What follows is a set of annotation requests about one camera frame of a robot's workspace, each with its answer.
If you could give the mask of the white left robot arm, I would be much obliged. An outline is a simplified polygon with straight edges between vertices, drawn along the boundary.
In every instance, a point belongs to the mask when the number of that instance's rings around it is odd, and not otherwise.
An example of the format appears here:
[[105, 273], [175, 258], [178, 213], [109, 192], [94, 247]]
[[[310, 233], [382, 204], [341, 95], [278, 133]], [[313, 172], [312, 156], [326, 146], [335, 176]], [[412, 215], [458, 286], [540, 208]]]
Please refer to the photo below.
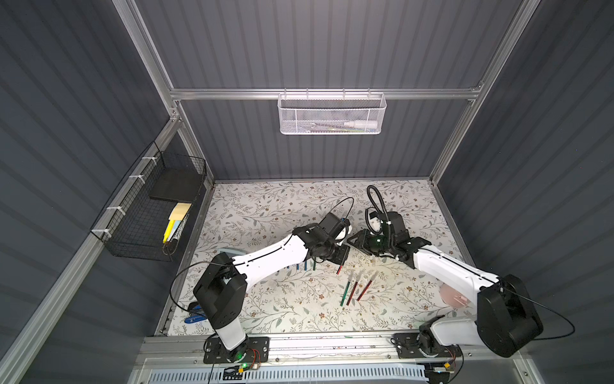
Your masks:
[[310, 259], [330, 260], [345, 254], [343, 242], [352, 230], [350, 220], [333, 213], [321, 222], [294, 228], [280, 241], [243, 255], [216, 255], [193, 288], [193, 296], [228, 352], [247, 347], [241, 326], [246, 294], [270, 275]]

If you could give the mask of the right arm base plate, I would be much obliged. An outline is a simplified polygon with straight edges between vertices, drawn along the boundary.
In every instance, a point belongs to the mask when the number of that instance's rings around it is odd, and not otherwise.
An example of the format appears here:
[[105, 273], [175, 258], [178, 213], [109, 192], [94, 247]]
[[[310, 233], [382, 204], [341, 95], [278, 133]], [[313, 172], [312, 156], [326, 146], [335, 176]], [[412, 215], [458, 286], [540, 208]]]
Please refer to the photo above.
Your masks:
[[396, 333], [390, 338], [398, 358], [446, 358], [455, 361], [462, 355], [456, 346], [442, 346], [428, 333], [413, 330], [412, 332]]

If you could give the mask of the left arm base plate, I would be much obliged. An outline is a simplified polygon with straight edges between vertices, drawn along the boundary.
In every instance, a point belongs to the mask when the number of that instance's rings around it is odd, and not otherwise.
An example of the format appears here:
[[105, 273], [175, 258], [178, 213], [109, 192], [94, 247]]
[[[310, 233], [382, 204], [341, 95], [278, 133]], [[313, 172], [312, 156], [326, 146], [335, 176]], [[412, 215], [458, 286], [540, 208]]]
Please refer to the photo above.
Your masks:
[[222, 340], [214, 335], [206, 339], [203, 350], [205, 364], [266, 363], [270, 352], [270, 338], [247, 337], [238, 347], [228, 350]]

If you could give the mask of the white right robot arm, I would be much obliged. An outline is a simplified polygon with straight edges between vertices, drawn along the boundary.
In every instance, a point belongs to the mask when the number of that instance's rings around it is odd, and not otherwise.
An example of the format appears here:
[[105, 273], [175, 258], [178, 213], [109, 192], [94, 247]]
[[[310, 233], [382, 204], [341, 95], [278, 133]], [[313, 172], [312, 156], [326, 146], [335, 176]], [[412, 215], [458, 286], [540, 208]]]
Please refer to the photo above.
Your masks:
[[426, 357], [435, 357], [446, 347], [470, 345], [488, 347], [495, 355], [508, 358], [542, 334], [543, 323], [518, 277], [479, 270], [424, 238], [410, 236], [398, 213], [390, 219], [371, 213], [366, 221], [366, 229], [349, 237], [350, 246], [431, 275], [452, 290], [453, 305], [476, 307], [473, 316], [438, 315], [422, 324], [414, 343]]

